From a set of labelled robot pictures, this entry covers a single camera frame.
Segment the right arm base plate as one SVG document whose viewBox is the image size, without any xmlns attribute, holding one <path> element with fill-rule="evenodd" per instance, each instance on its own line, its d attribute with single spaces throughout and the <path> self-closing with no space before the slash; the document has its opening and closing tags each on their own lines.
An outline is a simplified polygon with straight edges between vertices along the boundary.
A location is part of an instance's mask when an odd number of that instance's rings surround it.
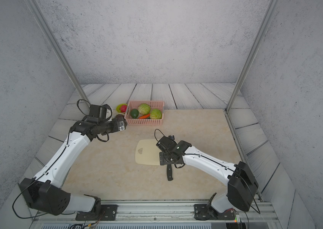
<svg viewBox="0 0 323 229">
<path fill-rule="evenodd" d="M 207 204 L 194 205 L 194 218 L 196 220 L 236 220 L 236 214 L 233 209 L 228 209 L 223 213 L 219 213 L 213 207 Z"/>
</svg>

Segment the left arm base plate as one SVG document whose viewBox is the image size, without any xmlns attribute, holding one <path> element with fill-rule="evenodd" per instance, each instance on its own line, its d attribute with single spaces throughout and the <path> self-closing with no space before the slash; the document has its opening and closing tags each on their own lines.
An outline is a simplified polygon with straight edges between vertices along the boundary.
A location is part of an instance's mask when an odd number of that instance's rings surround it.
<svg viewBox="0 0 323 229">
<path fill-rule="evenodd" d="M 96 205 L 90 212 L 78 212 L 76 221 L 114 221 L 118 205 Z"/>
</svg>

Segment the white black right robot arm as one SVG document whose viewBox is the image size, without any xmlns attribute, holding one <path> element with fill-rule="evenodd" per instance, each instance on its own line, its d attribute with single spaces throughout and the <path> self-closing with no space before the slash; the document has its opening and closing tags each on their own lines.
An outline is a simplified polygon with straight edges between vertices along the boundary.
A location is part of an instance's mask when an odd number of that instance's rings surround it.
<svg viewBox="0 0 323 229">
<path fill-rule="evenodd" d="M 213 176 L 227 187 L 227 191 L 215 194 L 211 199 L 211 207 L 216 212 L 223 213 L 229 209 L 247 212 L 253 209 L 259 184 L 246 163 L 222 161 L 186 141 L 176 143 L 168 137 L 162 137 L 156 147 L 160 150 L 161 165 L 192 166 Z"/>
</svg>

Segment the black handled kitchen knife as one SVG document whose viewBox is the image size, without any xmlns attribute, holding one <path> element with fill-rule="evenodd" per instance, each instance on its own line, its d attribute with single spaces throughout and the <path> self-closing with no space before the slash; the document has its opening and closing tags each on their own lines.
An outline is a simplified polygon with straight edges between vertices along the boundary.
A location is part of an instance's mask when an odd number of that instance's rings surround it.
<svg viewBox="0 0 323 229">
<path fill-rule="evenodd" d="M 172 164 L 167 165 L 167 179 L 168 181 L 173 181 Z"/>
</svg>

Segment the cream plastic cutting board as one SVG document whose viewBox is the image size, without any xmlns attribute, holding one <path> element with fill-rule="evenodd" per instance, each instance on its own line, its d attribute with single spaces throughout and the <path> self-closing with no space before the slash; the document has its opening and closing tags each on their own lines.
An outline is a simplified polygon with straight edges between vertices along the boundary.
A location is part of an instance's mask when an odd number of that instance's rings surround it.
<svg viewBox="0 0 323 229">
<path fill-rule="evenodd" d="M 135 150 L 135 161 L 141 165 L 160 166 L 160 149 L 156 146 L 157 140 L 140 140 Z"/>
</svg>

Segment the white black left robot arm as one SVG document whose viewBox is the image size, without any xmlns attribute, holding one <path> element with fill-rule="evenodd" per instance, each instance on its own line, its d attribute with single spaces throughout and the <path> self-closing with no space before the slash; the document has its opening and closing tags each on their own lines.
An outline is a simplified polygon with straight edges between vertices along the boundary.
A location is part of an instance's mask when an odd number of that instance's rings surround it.
<svg viewBox="0 0 323 229">
<path fill-rule="evenodd" d="M 127 122 L 118 114 L 111 120 L 77 121 L 52 159 L 33 178 L 25 178 L 19 188 L 29 208 L 54 216 L 77 212 L 77 219 L 97 219 L 101 215 L 99 197 L 70 194 L 63 183 L 80 153 L 99 135 L 109 136 L 126 129 Z"/>
</svg>

